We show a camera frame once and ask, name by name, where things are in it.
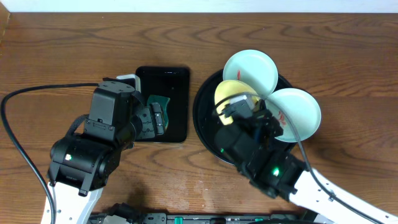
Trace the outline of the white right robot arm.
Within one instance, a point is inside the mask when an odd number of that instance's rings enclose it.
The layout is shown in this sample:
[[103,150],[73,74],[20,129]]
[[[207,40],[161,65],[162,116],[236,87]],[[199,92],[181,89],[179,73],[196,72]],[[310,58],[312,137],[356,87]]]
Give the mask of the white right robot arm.
[[276,149],[271,139],[284,131],[267,109],[224,109],[232,118],[216,134],[216,145],[252,186],[271,198],[309,209],[333,223],[397,223],[397,217],[356,197],[314,169],[306,156],[297,159]]

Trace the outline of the pale green plate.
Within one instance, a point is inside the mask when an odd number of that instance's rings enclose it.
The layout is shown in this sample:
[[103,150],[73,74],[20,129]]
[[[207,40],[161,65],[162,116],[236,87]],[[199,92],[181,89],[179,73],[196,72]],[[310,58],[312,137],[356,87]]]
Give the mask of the pale green plate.
[[316,99],[297,88],[273,92],[266,98],[266,107],[278,119],[284,130],[283,135],[276,137],[283,142],[297,142],[287,118],[295,126],[301,141],[312,136],[321,123],[322,113]]

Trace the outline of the green yellow sponge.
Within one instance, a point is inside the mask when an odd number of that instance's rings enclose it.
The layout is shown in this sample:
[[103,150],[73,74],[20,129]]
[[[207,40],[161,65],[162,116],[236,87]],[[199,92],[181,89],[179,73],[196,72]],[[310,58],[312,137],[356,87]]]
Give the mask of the green yellow sponge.
[[169,126],[169,116],[167,114],[167,107],[169,102],[170,98],[160,95],[149,95],[147,99],[147,105],[150,105],[151,103],[158,103],[162,108],[165,130],[167,130]]

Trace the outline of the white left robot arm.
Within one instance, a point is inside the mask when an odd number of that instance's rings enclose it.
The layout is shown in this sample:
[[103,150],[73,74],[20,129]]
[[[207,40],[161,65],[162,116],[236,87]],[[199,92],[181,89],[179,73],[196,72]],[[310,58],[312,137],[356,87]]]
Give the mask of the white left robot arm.
[[50,152],[48,171],[56,223],[86,223],[124,150],[165,133],[166,107],[158,102],[93,101],[81,134],[70,129]]

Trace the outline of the yellow plate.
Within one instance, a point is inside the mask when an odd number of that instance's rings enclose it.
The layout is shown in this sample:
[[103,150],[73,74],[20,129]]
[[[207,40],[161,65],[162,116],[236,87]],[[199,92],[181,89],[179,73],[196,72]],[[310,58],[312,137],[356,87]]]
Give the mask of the yellow plate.
[[[222,101],[223,99],[227,98],[228,96],[239,94],[239,93],[252,93],[257,95],[256,91],[251,88],[248,84],[239,81],[239,80],[225,80],[222,81],[215,90],[215,105]],[[252,96],[251,99],[253,100],[254,104],[256,104],[260,98],[256,96]],[[225,106],[229,103],[229,100],[224,101],[218,107],[216,107],[216,112],[220,114]],[[230,116],[228,118],[225,115],[220,115],[219,119],[223,123],[223,125],[229,125],[233,122],[233,118]]]

